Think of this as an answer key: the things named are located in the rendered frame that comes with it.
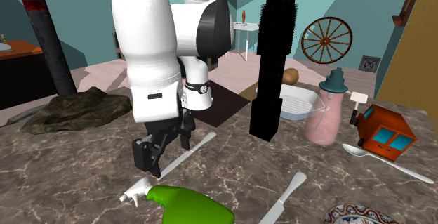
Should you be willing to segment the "patterned plate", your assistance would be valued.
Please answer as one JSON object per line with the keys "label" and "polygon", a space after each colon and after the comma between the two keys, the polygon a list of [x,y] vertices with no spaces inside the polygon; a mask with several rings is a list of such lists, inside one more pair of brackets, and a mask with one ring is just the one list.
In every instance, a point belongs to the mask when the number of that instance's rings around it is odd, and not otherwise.
{"label": "patterned plate", "polygon": [[399,224],[375,209],[358,204],[339,204],[329,209],[321,224]]}

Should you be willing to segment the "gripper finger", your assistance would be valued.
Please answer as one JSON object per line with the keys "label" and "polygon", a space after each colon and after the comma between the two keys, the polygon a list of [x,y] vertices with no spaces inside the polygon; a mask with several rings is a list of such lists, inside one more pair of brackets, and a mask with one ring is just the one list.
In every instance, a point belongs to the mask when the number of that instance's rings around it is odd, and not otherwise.
{"label": "gripper finger", "polygon": [[184,109],[182,116],[182,126],[180,128],[180,142],[183,149],[190,149],[191,132],[195,129],[196,124],[194,121],[193,111]]}
{"label": "gripper finger", "polygon": [[160,178],[159,160],[163,154],[163,136],[149,134],[146,138],[135,139],[132,149],[135,167]]}

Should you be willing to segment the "brown wooden wall shelf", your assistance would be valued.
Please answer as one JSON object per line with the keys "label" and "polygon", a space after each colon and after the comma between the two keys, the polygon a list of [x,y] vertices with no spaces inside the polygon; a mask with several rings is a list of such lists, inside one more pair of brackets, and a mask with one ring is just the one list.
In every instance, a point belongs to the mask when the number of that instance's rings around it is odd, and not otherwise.
{"label": "brown wooden wall shelf", "polygon": [[415,2],[416,0],[405,0],[400,14],[392,16],[393,23],[396,27],[404,27],[407,24]]}

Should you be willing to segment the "long white knife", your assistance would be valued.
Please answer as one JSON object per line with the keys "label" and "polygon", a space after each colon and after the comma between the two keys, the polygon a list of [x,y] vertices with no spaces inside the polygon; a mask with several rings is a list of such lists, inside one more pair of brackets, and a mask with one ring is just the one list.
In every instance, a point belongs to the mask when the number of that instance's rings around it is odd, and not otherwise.
{"label": "long white knife", "polygon": [[164,176],[169,174],[173,169],[175,169],[178,165],[180,165],[183,161],[185,161],[188,157],[190,157],[195,151],[197,151],[202,145],[206,144],[208,141],[212,140],[216,137],[215,132],[208,133],[198,144],[196,144],[192,149],[184,152],[177,159],[171,162],[162,172],[159,180],[162,180]]}

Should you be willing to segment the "white spoon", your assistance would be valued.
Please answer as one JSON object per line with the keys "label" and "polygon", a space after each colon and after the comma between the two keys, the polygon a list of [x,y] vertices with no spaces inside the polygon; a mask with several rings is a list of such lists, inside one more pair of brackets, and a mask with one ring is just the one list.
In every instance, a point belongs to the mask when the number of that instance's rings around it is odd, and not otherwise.
{"label": "white spoon", "polygon": [[411,170],[406,169],[406,168],[404,168],[402,166],[399,166],[399,165],[397,165],[397,164],[395,164],[395,163],[393,163],[393,162],[391,162],[391,161],[389,161],[387,159],[384,159],[383,157],[380,157],[380,156],[378,156],[376,154],[373,154],[371,152],[367,152],[366,150],[359,149],[358,147],[354,147],[354,146],[348,145],[346,143],[343,143],[342,147],[343,147],[343,149],[345,151],[349,152],[350,154],[352,154],[352,155],[354,155],[356,157],[370,156],[370,157],[379,159],[382,162],[385,162],[386,164],[389,164],[390,166],[392,166],[392,167],[394,167],[394,168],[396,168],[396,169],[398,169],[398,170],[400,170],[400,171],[402,171],[402,172],[404,172],[404,173],[406,173],[406,174],[408,174],[410,176],[413,176],[414,178],[417,178],[417,179],[419,179],[419,180],[421,180],[423,182],[426,182],[426,183],[429,183],[429,184],[433,184],[434,183],[434,181],[432,179],[430,179],[430,178],[428,178],[426,176],[420,175],[419,173],[416,173],[415,171],[411,171]]}

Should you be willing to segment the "pink bottle with teal cap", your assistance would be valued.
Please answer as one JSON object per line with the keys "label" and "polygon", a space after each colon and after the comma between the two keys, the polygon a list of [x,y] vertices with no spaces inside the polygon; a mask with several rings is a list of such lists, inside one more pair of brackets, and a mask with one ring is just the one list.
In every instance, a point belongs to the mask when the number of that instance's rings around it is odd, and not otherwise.
{"label": "pink bottle with teal cap", "polygon": [[305,137],[318,145],[330,145],[338,135],[343,94],[348,90],[340,67],[319,83],[318,98],[305,125]]}

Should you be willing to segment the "green spray bottle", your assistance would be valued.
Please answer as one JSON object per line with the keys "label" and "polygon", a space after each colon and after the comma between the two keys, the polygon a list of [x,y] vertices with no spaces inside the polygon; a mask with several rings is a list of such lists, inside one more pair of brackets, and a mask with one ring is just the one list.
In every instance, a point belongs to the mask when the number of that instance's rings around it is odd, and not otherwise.
{"label": "green spray bottle", "polygon": [[134,183],[120,197],[121,201],[138,198],[164,207],[161,224],[234,224],[234,214],[217,201],[194,190],[168,185],[151,185],[148,177]]}

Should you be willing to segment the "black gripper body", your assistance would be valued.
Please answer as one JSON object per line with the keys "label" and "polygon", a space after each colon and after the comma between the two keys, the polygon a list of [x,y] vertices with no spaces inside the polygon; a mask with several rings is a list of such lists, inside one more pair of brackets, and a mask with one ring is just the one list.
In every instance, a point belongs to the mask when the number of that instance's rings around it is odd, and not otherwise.
{"label": "black gripper body", "polygon": [[176,139],[178,135],[181,136],[181,147],[187,147],[187,137],[185,132],[182,130],[184,112],[179,111],[179,117],[172,119],[165,119],[161,121],[146,122],[145,127],[147,129],[147,134],[151,135],[151,141],[148,144],[144,144],[143,147],[146,148],[165,148],[173,140]]}

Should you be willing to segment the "orange toy van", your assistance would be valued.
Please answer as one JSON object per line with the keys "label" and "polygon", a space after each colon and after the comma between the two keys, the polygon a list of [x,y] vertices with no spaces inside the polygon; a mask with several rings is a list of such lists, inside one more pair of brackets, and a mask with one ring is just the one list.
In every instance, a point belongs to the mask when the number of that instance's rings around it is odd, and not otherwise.
{"label": "orange toy van", "polygon": [[363,113],[351,118],[357,127],[358,146],[391,162],[417,141],[404,117],[395,111],[372,104]]}

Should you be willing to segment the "tall black fuzzy column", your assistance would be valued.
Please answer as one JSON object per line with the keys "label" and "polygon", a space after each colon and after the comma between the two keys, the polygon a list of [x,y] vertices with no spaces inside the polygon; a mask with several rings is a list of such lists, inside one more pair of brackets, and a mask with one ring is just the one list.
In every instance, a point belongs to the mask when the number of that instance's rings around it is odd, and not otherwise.
{"label": "tall black fuzzy column", "polygon": [[258,92],[251,103],[249,133],[265,141],[273,138],[279,126],[279,95],[286,56],[293,43],[296,13],[296,0],[266,0],[260,12]]}

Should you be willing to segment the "dark desk with orange top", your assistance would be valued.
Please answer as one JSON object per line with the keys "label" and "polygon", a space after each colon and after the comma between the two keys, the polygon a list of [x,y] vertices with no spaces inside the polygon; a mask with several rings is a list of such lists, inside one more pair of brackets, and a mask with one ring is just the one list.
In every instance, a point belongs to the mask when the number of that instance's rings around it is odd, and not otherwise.
{"label": "dark desk with orange top", "polygon": [[58,93],[41,48],[23,40],[7,41],[0,52],[0,110]]}

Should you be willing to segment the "mossy dark rock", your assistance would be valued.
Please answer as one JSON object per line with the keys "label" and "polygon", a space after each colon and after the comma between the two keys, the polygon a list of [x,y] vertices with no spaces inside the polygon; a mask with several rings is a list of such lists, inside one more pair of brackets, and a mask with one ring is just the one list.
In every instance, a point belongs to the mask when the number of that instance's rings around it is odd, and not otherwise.
{"label": "mossy dark rock", "polygon": [[108,124],[132,110],[129,97],[99,88],[53,98],[20,129],[34,135],[79,131]]}

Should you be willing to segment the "small white side table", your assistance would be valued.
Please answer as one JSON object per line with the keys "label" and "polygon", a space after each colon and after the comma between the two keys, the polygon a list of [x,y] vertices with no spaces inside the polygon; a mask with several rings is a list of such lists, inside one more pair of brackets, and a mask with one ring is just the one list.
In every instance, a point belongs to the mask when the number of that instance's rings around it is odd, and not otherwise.
{"label": "small white side table", "polygon": [[259,24],[258,23],[246,22],[246,11],[243,10],[241,12],[241,22],[234,22],[233,23],[233,28],[236,31],[236,35],[237,35],[237,38],[236,38],[236,50],[237,50],[238,53],[241,53],[241,50],[240,50],[241,33],[243,31],[245,31],[245,33],[246,33],[246,44],[245,44],[244,60],[247,61],[248,60],[249,33],[250,32],[254,32],[254,31],[258,31]]}

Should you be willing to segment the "wooden wagon wheel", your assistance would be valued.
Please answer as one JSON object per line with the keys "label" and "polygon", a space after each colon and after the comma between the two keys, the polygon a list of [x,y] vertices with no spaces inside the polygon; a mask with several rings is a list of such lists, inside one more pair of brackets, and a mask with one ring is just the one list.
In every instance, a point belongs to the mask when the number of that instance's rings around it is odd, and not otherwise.
{"label": "wooden wagon wheel", "polygon": [[300,46],[307,59],[318,64],[331,64],[344,58],[352,46],[350,26],[336,17],[323,17],[305,28]]}

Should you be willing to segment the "short white knife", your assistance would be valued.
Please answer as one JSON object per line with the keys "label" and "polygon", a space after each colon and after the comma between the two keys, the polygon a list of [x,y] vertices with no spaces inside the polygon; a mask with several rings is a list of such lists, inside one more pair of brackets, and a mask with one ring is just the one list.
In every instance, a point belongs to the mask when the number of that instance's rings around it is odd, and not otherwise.
{"label": "short white knife", "polygon": [[302,172],[297,172],[285,189],[284,193],[278,198],[270,210],[264,215],[259,224],[275,224],[280,215],[284,212],[284,202],[288,199],[291,193],[302,185],[307,179],[307,176]]}

